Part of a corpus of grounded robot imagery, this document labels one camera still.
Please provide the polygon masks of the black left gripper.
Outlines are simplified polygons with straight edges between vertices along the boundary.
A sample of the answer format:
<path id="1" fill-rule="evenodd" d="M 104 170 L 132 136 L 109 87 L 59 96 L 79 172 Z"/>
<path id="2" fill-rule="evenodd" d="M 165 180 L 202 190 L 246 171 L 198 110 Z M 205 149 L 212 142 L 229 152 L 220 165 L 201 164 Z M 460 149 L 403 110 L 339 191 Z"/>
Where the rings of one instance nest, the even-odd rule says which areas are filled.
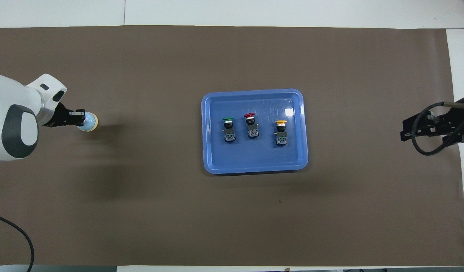
<path id="1" fill-rule="evenodd" d="M 54 110 L 53 116 L 46 123 L 49 128 L 58 126 L 78 126 L 81 127 L 85 122 L 85 110 L 68 110 L 63 103 L 59 102 Z"/>

